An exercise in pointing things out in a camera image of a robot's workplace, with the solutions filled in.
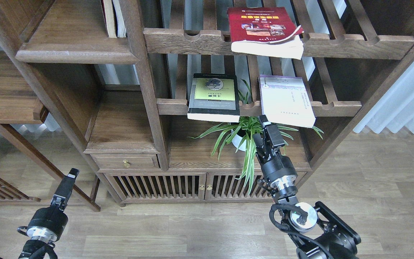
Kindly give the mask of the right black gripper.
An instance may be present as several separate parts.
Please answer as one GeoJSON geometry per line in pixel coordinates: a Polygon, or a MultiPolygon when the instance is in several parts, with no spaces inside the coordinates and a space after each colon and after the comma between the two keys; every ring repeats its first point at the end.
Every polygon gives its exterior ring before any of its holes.
{"type": "Polygon", "coordinates": [[[253,140],[263,173],[260,187],[266,191],[297,191],[294,185],[297,172],[290,158],[281,155],[280,149],[286,144],[277,124],[268,121],[266,115],[259,116],[258,121],[263,128],[263,137],[256,133],[253,140]]]}

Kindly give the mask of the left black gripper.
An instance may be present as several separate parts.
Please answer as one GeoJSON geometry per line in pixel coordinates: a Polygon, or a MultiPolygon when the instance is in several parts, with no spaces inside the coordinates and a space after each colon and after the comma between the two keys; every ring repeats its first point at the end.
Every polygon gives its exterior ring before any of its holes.
{"type": "Polygon", "coordinates": [[[32,240],[43,242],[56,242],[60,239],[68,222],[64,213],[67,200],[70,198],[79,169],[71,168],[58,188],[56,189],[51,205],[47,208],[40,208],[33,215],[28,226],[18,227],[18,233],[30,237],[32,240]]]}

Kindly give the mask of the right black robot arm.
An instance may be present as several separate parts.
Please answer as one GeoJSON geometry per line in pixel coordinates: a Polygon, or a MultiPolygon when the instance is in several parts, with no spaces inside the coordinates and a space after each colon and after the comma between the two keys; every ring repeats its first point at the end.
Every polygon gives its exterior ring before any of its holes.
{"type": "Polygon", "coordinates": [[[263,173],[258,185],[274,200],[271,223],[289,235],[300,259],[355,259],[361,243],[358,233],[322,202],[310,205],[298,201],[294,185],[297,172],[289,157],[280,153],[285,142],[278,126],[265,115],[258,119],[263,129],[253,135],[263,173]]]}

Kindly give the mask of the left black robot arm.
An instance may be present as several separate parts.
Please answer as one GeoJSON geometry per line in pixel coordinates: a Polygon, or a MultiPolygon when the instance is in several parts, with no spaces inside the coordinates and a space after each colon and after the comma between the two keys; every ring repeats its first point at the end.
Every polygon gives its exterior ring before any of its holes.
{"type": "Polygon", "coordinates": [[[19,255],[20,259],[43,259],[45,254],[51,259],[58,258],[53,250],[54,242],[60,239],[68,222],[64,209],[78,174],[79,170],[72,168],[56,189],[50,206],[36,210],[27,226],[18,227],[18,233],[29,237],[19,255]]]}

